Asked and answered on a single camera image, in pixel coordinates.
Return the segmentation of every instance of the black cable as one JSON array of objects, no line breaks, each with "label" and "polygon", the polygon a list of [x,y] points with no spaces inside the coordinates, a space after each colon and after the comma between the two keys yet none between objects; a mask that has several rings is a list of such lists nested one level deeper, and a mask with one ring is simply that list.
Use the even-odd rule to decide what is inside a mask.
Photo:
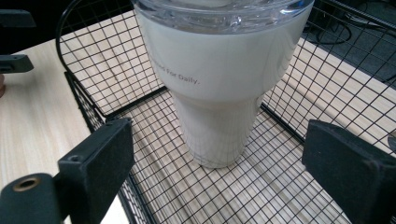
[{"label": "black cable", "polygon": [[387,31],[387,29],[382,27],[382,26],[380,26],[380,25],[377,25],[375,23],[366,21],[366,20],[364,20],[362,18],[359,18],[359,17],[354,17],[354,16],[352,16],[350,14],[346,14],[345,17],[346,17],[348,23],[353,24],[353,25],[355,25],[357,27],[379,31],[379,32],[385,33],[386,35],[390,35],[390,36],[396,38],[396,34],[392,34],[390,32],[387,32],[387,33],[384,32],[384,31]]},{"label": "black cable", "polygon": [[318,33],[316,34],[316,39],[317,39],[317,41],[309,41],[309,42],[311,42],[312,44],[317,44],[317,45],[339,45],[339,44],[344,44],[344,43],[346,43],[348,40],[350,40],[350,38],[352,37],[352,31],[350,30],[350,28],[344,23],[344,22],[338,22],[338,24],[340,25],[343,25],[344,26],[344,28],[347,30],[347,33],[348,33],[348,37],[346,38],[346,39],[343,39],[343,40],[341,40],[341,41],[335,41],[335,42],[321,42],[320,41],[320,35],[323,33],[323,32],[325,32],[325,30],[319,30],[318,31]]},{"label": "black cable", "polygon": [[[392,7],[395,7],[396,9],[396,4],[392,3],[390,1],[386,1],[386,0],[367,0],[366,2],[360,4],[360,6],[364,5],[364,9],[359,9],[360,11],[364,12],[364,13],[368,13],[368,7],[369,7],[369,3],[382,3],[384,5],[389,5]],[[383,28],[382,26],[378,25],[378,24],[373,24],[372,22],[369,22],[363,18],[360,17],[354,17],[352,15],[350,15],[349,13],[347,13],[345,15],[345,17],[349,20],[352,21],[355,25],[364,25],[365,28]]]},{"label": "black cable", "polygon": [[388,77],[388,78],[382,80],[382,83],[387,83],[387,82],[391,81],[391,80],[394,79],[394,78],[396,78],[396,74],[393,75],[393,76],[391,76],[391,77]]}]

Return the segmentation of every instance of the wooden table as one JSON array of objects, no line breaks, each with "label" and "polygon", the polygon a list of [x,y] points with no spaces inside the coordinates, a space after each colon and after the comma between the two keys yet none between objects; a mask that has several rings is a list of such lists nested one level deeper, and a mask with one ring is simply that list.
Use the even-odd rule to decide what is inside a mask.
[{"label": "wooden table", "polygon": [[[0,187],[34,173],[58,173],[57,160],[89,134],[64,77],[54,41],[20,53],[35,69],[5,74],[0,98]],[[117,198],[103,223],[128,223]]]}]

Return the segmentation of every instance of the clear plastic lid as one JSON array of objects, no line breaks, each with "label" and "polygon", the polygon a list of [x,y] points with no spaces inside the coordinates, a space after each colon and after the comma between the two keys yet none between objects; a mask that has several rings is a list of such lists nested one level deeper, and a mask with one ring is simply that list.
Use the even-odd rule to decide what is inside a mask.
[{"label": "clear plastic lid", "polygon": [[141,14],[165,26],[201,34],[270,29],[310,9],[314,0],[132,0]]}]

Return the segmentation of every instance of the wire basket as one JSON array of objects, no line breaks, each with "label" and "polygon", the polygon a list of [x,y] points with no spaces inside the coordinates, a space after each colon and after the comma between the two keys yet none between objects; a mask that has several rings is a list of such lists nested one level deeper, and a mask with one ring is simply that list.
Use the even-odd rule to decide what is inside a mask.
[{"label": "wire basket", "polygon": [[132,223],[349,223],[304,171],[310,119],[394,156],[396,27],[348,5],[315,3],[287,73],[265,93],[246,150],[221,169],[192,161],[129,0],[74,1],[57,34],[90,130],[133,120],[135,165],[120,191]]}]

